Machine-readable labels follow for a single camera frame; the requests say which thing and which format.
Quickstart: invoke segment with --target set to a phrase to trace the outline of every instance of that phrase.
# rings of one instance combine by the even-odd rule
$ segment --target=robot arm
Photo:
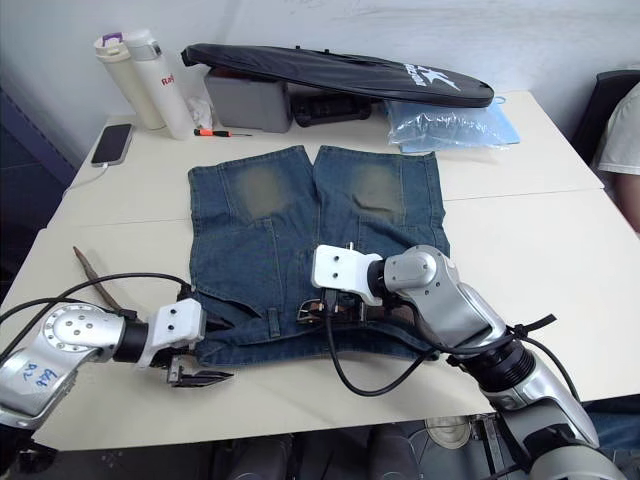
[[[83,363],[113,359],[146,368],[160,350],[204,338],[204,325],[193,299],[162,307],[148,323],[89,304],[62,306],[44,319],[33,343],[0,367],[0,424],[33,432],[71,390]]]
[[[355,293],[371,306],[398,299],[411,305],[419,314],[416,328],[421,336],[452,352],[449,363],[476,379],[499,414],[514,459],[531,471],[531,478],[580,472],[624,478],[595,450],[598,436],[580,403],[522,342],[506,338],[505,322],[459,281],[453,262],[436,248],[419,245],[382,259],[321,245],[314,256],[312,283]],[[496,346],[478,349],[489,344]]]

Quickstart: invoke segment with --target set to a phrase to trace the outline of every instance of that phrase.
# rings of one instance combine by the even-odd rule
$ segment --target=white cable
[[[67,192],[68,192],[69,190],[73,190],[74,188],[82,187],[82,186],[84,186],[84,185],[86,185],[86,184],[88,184],[88,183],[95,182],[95,181],[96,181],[97,179],[99,179],[102,175],[104,175],[105,173],[107,173],[107,168],[108,168],[108,167],[109,167],[109,164],[108,164],[108,163],[103,163],[103,164],[102,164],[102,171],[101,171],[98,175],[96,175],[96,176],[95,176],[95,177],[93,177],[93,178],[90,178],[89,180],[84,180],[84,181],[82,181],[82,182],[78,182],[78,183],[76,183],[75,185],[71,185],[71,186],[70,186],[70,187],[68,187],[64,192],[62,192],[62,198],[64,198],[64,196],[67,194]]]

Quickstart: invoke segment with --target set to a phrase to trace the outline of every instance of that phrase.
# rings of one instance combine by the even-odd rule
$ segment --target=denim shorts
[[[324,326],[296,322],[319,298],[314,249],[353,242],[383,257],[418,245],[448,255],[433,153],[406,156],[302,146],[189,172],[191,281],[211,322],[200,364],[237,366],[328,352]],[[424,343],[407,321],[335,327],[339,351],[413,358]]]

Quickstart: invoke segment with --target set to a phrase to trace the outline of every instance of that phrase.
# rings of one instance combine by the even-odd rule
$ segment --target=blue plastic bag
[[[450,108],[387,101],[389,143],[402,153],[519,143],[520,136],[502,112],[504,97],[486,108]]]

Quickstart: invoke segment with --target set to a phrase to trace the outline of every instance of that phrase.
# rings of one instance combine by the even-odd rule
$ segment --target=black office chair
[[[591,164],[616,105],[638,82],[640,70],[616,70],[596,76],[596,87],[571,139],[571,145],[587,165]]]

